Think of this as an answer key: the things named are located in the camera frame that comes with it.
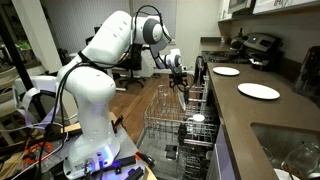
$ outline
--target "glass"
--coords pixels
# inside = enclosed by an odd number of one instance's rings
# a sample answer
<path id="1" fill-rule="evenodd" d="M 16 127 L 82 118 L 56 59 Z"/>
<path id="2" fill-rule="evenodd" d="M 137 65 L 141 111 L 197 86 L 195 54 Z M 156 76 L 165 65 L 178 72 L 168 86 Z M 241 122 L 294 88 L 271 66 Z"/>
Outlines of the glass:
<path id="1" fill-rule="evenodd" d="M 307 179 L 318 167 L 319 158 L 320 150 L 317 145 L 302 143 L 297 150 L 287 155 L 281 167 L 300 179 Z"/>

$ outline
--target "office chair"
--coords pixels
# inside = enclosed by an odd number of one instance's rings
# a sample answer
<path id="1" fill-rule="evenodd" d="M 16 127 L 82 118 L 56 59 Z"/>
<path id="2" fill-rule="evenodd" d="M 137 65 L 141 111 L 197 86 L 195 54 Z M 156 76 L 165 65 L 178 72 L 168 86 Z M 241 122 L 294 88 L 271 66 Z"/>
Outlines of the office chair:
<path id="1" fill-rule="evenodd" d="M 139 81 L 143 80 L 146 81 L 145 78 L 136 78 L 133 76 L 134 70 L 141 70 L 141 62 L 142 62 L 142 45 L 141 44 L 133 44 L 131 48 L 130 58 L 126 59 L 123 63 L 117 65 L 117 67 L 126 69 L 130 71 L 130 77 L 124 77 L 124 79 L 119 80 L 119 83 L 122 84 L 122 82 L 127 82 L 125 84 L 125 88 L 128 89 L 128 85 L 132 83 L 138 83 L 141 85 L 141 87 L 144 87 L 144 85 Z"/>

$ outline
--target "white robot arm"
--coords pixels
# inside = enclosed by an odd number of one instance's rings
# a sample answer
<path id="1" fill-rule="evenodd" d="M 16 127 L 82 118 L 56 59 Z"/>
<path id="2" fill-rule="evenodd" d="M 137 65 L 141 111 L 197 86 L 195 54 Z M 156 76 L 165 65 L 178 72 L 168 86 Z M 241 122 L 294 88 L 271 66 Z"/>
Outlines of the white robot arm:
<path id="1" fill-rule="evenodd" d="M 59 70 L 57 82 L 75 97 L 83 132 L 70 146 L 68 158 L 64 161 L 68 179 L 83 176 L 88 164 L 92 172 L 110 166 L 120 151 L 108 108 L 115 94 L 115 82 L 96 68 L 113 67 L 123 53 L 128 52 L 131 44 L 136 43 L 150 45 L 150 52 L 159 69 L 170 68 L 173 73 L 180 72 L 178 49 L 171 50 L 170 55 L 159 55 L 170 41 L 159 17 L 132 18 L 125 12 L 117 11 L 102 24 L 90 44 Z"/>

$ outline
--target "chair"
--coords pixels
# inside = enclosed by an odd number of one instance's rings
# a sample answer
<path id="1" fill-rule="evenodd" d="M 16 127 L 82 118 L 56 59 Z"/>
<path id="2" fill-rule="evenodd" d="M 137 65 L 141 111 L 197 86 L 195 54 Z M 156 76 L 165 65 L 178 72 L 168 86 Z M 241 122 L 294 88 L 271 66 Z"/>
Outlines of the chair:
<path id="1" fill-rule="evenodd" d="M 141 87 L 144 87 L 144 85 L 139 81 L 143 80 L 146 81 L 145 78 L 137 78 L 133 76 L 134 70 L 141 70 L 141 62 L 142 62 L 142 45 L 141 44 L 133 44 L 130 52 L 130 57 L 126 59 L 123 63 L 117 65 L 117 67 L 126 69 L 130 71 L 129 77 L 124 77 L 124 79 L 119 80 L 119 83 L 122 84 L 122 82 L 127 82 L 125 84 L 125 88 L 128 89 L 128 85 L 132 83 L 138 83 L 141 85 Z"/>
<path id="2" fill-rule="evenodd" d="M 14 119 L 12 113 L 16 111 L 12 84 L 14 80 L 19 77 L 16 68 L 13 67 L 7 71 L 0 72 L 0 129 L 6 129 L 4 122 L 10 120 L 15 128 L 19 127 L 19 124 Z M 19 131 L 22 136 L 26 136 L 23 130 Z M 1 132 L 1 135 L 6 140 L 8 145 L 14 144 L 9 132 Z"/>

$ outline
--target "dishwasher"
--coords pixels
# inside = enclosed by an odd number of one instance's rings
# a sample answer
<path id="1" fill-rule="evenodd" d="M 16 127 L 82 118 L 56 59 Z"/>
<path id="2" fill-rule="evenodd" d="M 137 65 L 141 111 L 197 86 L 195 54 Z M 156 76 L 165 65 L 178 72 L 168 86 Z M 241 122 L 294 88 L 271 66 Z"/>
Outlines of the dishwasher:
<path id="1" fill-rule="evenodd" d="M 136 145 L 155 160 L 157 179 L 206 179 L 220 122 L 214 105 L 207 103 L 206 83 L 208 78 L 203 86 L 190 88 L 186 106 L 181 106 L 177 89 L 160 85 L 145 110 Z M 198 114 L 204 121 L 193 120 Z"/>

